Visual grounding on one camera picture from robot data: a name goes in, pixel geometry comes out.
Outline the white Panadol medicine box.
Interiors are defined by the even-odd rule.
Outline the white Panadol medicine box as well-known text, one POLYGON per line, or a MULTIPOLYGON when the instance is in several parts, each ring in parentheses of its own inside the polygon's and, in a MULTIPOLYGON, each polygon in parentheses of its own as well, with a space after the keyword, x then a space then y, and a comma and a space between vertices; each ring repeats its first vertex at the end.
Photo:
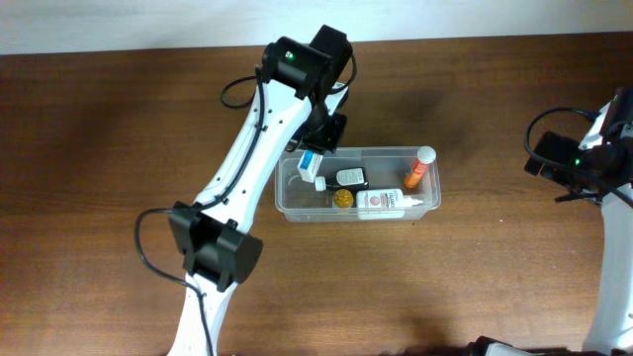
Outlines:
POLYGON ((305 150, 297 166, 301 179, 314 183, 320 168, 323 155, 311 150, 305 150))

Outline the dark syrup bottle white cap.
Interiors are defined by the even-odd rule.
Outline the dark syrup bottle white cap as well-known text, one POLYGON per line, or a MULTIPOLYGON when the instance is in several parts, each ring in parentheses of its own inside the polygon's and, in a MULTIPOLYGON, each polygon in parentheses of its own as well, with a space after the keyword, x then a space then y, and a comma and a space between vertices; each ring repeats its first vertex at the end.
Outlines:
POLYGON ((319 192, 341 189, 357 192, 369 188, 369 180, 364 167, 340 169, 329 176, 318 176, 315 178, 314 184, 319 192))

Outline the small gold-lidded jar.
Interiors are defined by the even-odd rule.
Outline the small gold-lidded jar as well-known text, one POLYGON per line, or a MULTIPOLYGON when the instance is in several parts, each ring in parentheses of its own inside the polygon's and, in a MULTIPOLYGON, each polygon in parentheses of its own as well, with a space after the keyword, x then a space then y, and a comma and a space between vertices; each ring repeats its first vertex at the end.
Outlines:
POLYGON ((354 195, 347 189, 339 189, 332 195, 332 206, 336 209, 348 209, 354 205, 354 195))

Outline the clear white sanitizer bottle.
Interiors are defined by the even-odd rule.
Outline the clear white sanitizer bottle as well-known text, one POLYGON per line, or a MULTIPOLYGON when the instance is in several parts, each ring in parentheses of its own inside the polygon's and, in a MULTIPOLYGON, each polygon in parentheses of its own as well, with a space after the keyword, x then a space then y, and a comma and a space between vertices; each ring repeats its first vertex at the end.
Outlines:
POLYGON ((360 220, 401 219, 406 210, 421 205, 422 199, 405 195, 401 189, 364 190, 356 193, 357 215, 360 220))

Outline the orange tube white cap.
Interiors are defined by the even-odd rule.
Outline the orange tube white cap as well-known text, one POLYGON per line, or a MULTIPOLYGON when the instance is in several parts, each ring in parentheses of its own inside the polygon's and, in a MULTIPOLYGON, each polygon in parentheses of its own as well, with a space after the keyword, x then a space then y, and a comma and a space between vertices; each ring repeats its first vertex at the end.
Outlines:
POLYGON ((435 162, 436 157, 436 151, 431 146, 420 147, 416 153, 410 173, 405 178, 405 187, 408 189, 416 188, 421 183, 429 167, 435 162))

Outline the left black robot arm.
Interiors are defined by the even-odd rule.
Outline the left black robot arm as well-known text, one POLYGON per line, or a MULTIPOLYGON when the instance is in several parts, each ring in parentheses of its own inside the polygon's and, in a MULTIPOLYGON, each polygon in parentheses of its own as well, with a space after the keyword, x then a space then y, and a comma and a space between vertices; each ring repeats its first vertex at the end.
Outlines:
POLYGON ((262 191, 286 148, 336 151, 347 123, 337 111, 347 98, 338 78, 354 63, 346 34, 329 26, 309 44, 282 37, 265 48, 248 116, 221 168, 193 204, 168 211, 186 272, 170 354, 217 354, 230 297, 263 248, 249 233, 262 191))

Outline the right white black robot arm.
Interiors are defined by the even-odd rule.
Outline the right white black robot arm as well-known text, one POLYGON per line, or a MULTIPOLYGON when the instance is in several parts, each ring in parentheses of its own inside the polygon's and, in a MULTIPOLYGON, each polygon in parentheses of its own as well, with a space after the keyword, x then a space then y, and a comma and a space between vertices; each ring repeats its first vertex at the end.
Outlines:
POLYGON ((621 87, 599 111, 554 108, 528 126, 524 170, 565 189, 557 203, 587 201, 600 207, 604 226, 597 307, 579 355, 632 353, 632 89, 621 87), (591 122, 582 141, 553 132, 530 145, 534 126, 558 113, 591 122))

